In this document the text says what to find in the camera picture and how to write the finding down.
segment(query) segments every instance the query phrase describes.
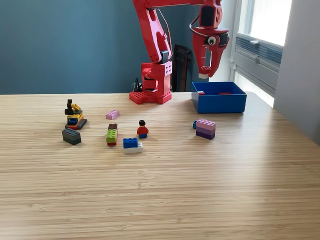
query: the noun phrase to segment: yellow lego vehicle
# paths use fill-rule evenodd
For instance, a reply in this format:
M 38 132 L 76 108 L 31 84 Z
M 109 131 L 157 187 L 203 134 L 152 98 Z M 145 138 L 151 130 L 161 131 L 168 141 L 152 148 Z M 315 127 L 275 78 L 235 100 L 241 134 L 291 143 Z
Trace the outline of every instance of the yellow lego vehicle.
M 65 125 L 65 128 L 82 129 L 86 124 L 87 119 L 84 119 L 81 108 L 77 104 L 72 103 L 72 99 L 68 99 L 66 107 L 67 109 L 64 110 L 64 114 L 67 115 L 67 124 Z

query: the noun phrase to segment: lego minifigure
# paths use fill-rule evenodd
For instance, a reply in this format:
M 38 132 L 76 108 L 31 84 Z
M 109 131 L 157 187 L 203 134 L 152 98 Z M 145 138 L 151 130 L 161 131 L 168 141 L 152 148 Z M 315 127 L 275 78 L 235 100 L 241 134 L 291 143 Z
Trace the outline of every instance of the lego minifigure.
M 136 131 L 136 136 L 139 137 L 140 139 L 144 139 L 148 136 L 148 133 L 149 133 L 149 130 L 146 127 L 145 120 L 140 120 L 139 125 L 140 125 L 140 127 Z

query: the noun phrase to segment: black chair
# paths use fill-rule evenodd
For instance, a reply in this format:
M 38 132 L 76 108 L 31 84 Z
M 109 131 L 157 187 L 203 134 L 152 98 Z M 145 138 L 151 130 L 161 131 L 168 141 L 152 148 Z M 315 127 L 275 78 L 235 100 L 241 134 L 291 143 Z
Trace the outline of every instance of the black chair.
M 180 77 L 180 90 L 179 92 L 186 91 L 186 83 L 187 83 L 187 71 L 188 71 L 188 64 L 191 63 L 191 54 L 192 51 L 181 45 L 174 45 L 174 52 L 173 52 L 173 69 L 172 69 L 172 78 L 171 78 L 171 86 L 172 92 L 177 92 L 178 86 L 178 66 L 182 66 L 181 69 L 181 77 Z

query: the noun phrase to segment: lego stack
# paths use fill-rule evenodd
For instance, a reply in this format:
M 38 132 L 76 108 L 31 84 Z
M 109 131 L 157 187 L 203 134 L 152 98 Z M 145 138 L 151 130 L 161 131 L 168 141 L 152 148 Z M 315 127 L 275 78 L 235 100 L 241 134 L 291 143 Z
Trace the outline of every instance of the lego stack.
M 138 142 L 136 137 L 123 139 L 123 150 L 125 154 L 141 153 L 143 149 L 142 143 Z
M 106 134 L 106 143 L 108 146 L 116 146 L 118 138 L 118 124 L 109 124 L 108 132 Z
M 212 140 L 216 136 L 216 123 L 206 119 L 196 121 L 195 135 Z

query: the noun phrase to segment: wire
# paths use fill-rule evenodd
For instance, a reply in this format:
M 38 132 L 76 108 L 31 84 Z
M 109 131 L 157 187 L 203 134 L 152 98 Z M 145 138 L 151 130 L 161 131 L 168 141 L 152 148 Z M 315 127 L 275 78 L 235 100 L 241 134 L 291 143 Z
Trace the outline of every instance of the wire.
M 170 47 L 170 51 L 171 51 L 171 53 L 172 53 L 171 36 L 170 36 L 170 31 L 169 31 L 168 23 L 167 23 L 164 15 L 163 15 L 162 12 L 160 11 L 160 9 L 159 9 L 158 7 L 157 7 L 156 9 L 157 9 L 157 10 L 159 11 L 159 13 L 161 14 L 161 16 L 162 16 L 162 18 L 163 18 L 163 20 L 164 20 L 164 23 L 165 23 L 165 25 L 166 25 L 166 31 L 167 31 L 167 33 L 168 33 L 169 47 Z
M 200 35 L 200 36 L 203 36 L 203 37 L 209 37 L 208 35 L 205 35 L 205 34 L 202 34 L 202 33 L 200 33 L 200 32 L 197 32 L 196 30 L 194 30 L 193 28 L 192 28 L 192 25 L 193 24 L 195 24 L 195 22 L 199 19 L 199 17 L 200 17 L 200 15 L 198 15 L 190 24 L 189 24 L 189 28 L 190 28 L 190 30 L 193 32 L 193 33 L 195 33 L 195 34 L 198 34 L 198 35 Z

